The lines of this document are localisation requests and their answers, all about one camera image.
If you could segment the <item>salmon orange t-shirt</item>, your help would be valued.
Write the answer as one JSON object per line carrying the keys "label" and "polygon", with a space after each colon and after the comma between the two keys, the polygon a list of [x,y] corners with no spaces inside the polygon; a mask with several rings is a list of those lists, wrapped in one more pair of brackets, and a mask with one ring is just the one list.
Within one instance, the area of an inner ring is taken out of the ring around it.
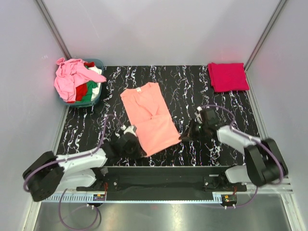
{"label": "salmon orange t-shirt", "polygon": [[148,82],[120,94],[131,125],[146,156],[154,155],[180,142],[158,83]]}

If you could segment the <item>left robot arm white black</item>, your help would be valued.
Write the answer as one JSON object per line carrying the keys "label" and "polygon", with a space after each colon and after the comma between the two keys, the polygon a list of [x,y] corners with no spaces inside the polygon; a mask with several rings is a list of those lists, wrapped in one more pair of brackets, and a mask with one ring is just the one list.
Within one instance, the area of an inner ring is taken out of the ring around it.
{"label": "left robot arm white black", "polygon": [[100,142],[98,147],[76,154],[55,155],[48,151],[24,171],[23,188],[35,202],[65,189],[97,191],[104,184],[100,171],[103,166],[119,158],[140,159],[145,155],[139,139],[131,133],[111,142]]}

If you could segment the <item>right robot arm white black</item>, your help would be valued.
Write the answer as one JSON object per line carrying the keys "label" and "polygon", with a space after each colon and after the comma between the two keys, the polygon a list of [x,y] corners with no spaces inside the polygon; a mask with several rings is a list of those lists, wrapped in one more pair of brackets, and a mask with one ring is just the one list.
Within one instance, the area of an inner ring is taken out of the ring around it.
{"label": "right robot arm white black", "polygon": [[202,138],[216,138],[240,153],[245,158],[242,166],[234,165],[225,170],[218,179],[222,190],[231,190],[236,183],[252,183],[257,187],[266,184],[278,185],[289,173],[276,141],[261,139],[239,131],[234,127],[235,115],[228,109],[221,109],[231,115],[230,124],[224,124],[217,117],[215,105],[199,106],[195,118],[180,135],[181,141],[198,141]]}

